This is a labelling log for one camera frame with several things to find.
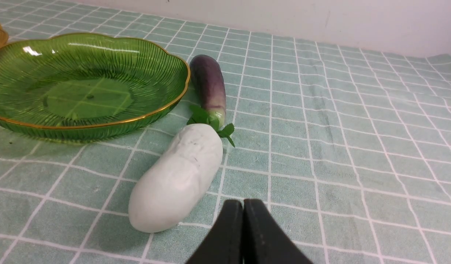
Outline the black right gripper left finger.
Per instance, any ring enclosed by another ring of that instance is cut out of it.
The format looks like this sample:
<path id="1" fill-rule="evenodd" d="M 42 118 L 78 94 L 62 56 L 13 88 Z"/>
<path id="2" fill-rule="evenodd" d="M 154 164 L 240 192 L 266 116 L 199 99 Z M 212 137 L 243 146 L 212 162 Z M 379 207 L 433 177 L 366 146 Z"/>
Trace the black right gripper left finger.
<path id="1" fill-rule="evenodd" d="M 212 228 L 187 264 L 242 264 L 243 215 L 241 202 L 226 200 Z"/>

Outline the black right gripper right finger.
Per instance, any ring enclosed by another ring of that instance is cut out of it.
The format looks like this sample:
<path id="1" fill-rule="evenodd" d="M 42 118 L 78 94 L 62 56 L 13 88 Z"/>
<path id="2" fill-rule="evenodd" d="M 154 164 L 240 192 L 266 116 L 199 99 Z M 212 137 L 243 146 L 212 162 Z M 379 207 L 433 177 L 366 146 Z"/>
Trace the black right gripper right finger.
<path id="1" fill-rule="evenodd" d="M 311 264 L 279 227 L 260 199 L 244 200 L 243 256 L 246 264 Z"/>

